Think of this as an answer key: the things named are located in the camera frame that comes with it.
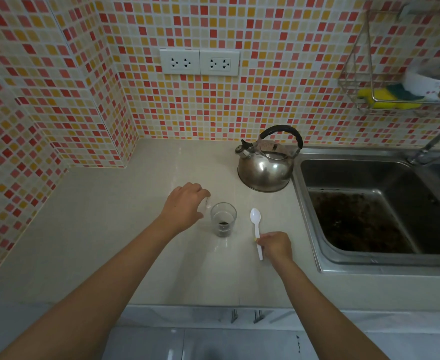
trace tiled backsplash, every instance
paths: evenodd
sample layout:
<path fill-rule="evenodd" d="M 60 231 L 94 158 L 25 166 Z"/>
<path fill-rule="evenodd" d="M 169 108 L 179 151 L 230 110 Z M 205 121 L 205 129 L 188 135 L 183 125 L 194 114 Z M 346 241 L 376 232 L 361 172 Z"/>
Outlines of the tiled backsplash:
<path fill-rule="evenodd" d="M 289 124 L 307 145 L 423 145 L 440 114 L 362 116 L 337 85 L 364 10 L 405 2 L 440 9 L 440 0 L 0 0 L 0 263 L 68 166 L 124 167 L 139 137 L 254 140 Z M 374 25 L 382 73 L 440 57 L 440 17 L 389 22 Z M 240 75 L 164 75 L 161 47 L 238 49 Z"/>

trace sink basin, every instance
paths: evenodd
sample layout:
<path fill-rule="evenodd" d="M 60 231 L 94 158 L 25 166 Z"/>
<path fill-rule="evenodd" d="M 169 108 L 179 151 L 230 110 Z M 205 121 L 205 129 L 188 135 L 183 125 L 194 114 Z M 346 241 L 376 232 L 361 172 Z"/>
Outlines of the sink basin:
<path fill-rule="evenodd" d="M 412 167 L 370 152 L 303 153 L 295 164 L 317 255 L 342 265 L 440 267 L 440 163 Z"/>

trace electrical outlet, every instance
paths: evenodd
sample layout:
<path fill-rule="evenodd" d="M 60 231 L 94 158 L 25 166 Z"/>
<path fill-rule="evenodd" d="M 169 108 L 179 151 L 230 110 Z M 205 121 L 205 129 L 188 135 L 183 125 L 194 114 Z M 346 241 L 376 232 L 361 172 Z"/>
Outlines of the electrical outlet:
<path fill-rule="evenodd" d="M 198 50 L 160 49 L 160 62 L 164 74 L 200 74 Z"/>
<path fill-rule="evenodd" d="M 239 51 L 200 50 L 200 74 L 237 76 Z"/>

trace metal cabinet handle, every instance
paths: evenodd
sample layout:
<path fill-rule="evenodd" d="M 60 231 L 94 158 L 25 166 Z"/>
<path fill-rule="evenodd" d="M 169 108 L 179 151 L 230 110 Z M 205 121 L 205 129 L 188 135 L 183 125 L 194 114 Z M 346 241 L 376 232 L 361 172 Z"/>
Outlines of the metal cabinet handle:
<path fill-rule="evenodd" d="M 261 320 L 263 320 L 265 318 L 265 316 L 263 315 L 263 313 L 262 313 L 262 310 L 260 309 L 260 310 L 256 310 L 255 311 L 255 321 L 253 321 L 253 323 L 258 323 L 258 322 L 260 322 Z"/>
<path fill-rule="evenodd" d="M 230 323 L 234 323 L 238 318 L 237 310 L 232 311 L 232 319 L 230 320 Z"/>

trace person's left arm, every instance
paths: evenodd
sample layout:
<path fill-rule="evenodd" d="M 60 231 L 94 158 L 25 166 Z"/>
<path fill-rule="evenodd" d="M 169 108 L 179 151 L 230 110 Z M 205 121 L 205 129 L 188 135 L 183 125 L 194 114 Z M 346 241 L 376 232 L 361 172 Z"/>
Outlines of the person's left arm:
<path fill-rule="evenodd" d="M 0 360 L 93 356 L 163 248 L 203 217 L 198 205 L 209 195 L 197 183 L 175 188 L 150 226 L 13 341 Z"/>

